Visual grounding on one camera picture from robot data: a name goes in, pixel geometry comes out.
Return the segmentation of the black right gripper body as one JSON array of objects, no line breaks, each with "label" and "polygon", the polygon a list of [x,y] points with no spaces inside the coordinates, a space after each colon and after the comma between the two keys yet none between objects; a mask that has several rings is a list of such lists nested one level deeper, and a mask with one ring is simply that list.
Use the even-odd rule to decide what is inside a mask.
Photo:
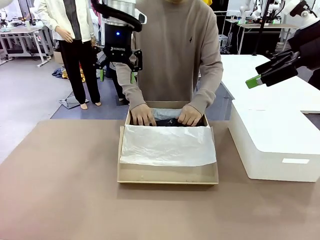
[{"label": "black right gripper body", "polygon": [[298,57],[294,66],[307,67],[314,71],[320,68],[320,22],[298,29],[289,40],[289,45]]}]

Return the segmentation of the person's right hand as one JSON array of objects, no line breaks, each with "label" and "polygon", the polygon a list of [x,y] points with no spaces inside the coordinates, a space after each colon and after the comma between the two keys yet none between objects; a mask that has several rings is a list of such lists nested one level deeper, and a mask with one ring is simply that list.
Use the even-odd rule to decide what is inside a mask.
[{"label": "person's right hand", "polygon": [[146,104],[140,104],[131,110],[132,122],[136,126],[156,126],[152,109]]}]

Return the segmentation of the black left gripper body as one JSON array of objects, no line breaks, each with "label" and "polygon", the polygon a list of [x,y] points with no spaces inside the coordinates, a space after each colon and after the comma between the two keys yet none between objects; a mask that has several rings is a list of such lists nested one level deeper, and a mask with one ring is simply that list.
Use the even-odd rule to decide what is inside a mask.
[{"label": "black left gripper body", "polygon": [[134,28],[128,24],[104,24],[104,48],[107,63],[135,64],[136,57],[132,51],[132,34]]}]

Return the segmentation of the person's left hand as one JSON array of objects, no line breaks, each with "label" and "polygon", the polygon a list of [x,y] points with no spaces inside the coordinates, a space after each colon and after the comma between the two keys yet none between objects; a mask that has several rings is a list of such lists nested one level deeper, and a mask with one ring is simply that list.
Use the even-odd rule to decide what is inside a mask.
[{"label": "person's left hand", "polygon": [[182,109],[177,121],[188,127],[195,127],[199,120],[202,118],[202,114],[196,110],[193,106],[186,104]]}]

